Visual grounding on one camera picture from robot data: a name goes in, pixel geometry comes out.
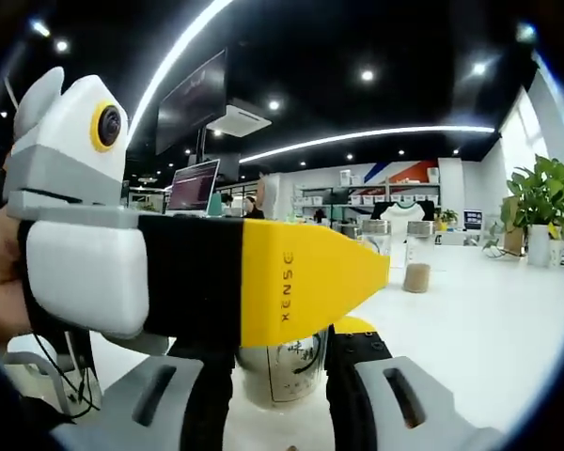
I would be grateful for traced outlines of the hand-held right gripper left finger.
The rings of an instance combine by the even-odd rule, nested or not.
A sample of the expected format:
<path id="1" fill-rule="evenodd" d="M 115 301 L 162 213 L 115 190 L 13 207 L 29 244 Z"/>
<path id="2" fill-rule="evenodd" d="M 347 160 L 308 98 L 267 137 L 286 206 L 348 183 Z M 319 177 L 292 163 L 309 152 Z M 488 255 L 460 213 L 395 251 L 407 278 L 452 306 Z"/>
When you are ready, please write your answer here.
<path id="1" fill-rule="evenodd" d="M 114 382 L 101 410 L 52 435 L 65 450 L 221 450 L 233 355 L 150 356 Z"/>

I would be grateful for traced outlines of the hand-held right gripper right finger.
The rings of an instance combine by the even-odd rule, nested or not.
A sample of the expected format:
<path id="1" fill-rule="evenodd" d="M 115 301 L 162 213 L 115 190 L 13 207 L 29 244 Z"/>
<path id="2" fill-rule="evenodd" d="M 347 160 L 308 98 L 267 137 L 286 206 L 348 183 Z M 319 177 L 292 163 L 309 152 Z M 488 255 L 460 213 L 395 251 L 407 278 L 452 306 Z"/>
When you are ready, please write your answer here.
<path id="1" fill-rule="evenodd" d="M 375 328 L 345 317 L 328 329 L 326 398 L 337 450 L 497 450 L 503 435 L 456 410 L 452 392 Z"/>

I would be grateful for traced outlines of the person's left hand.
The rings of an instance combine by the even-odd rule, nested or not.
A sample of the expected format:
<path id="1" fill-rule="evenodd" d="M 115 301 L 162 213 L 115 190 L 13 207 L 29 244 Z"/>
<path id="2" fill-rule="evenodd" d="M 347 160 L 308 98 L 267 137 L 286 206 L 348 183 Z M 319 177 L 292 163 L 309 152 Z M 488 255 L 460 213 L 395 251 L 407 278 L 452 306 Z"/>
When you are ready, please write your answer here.
<path id="1" fill-rule="evenodd" d="M 0 209 L 0 346 L 31 331 L 24 300 L 23 282 L 17 271 L 21 253 L 18 244 L 20 221 Z"/>

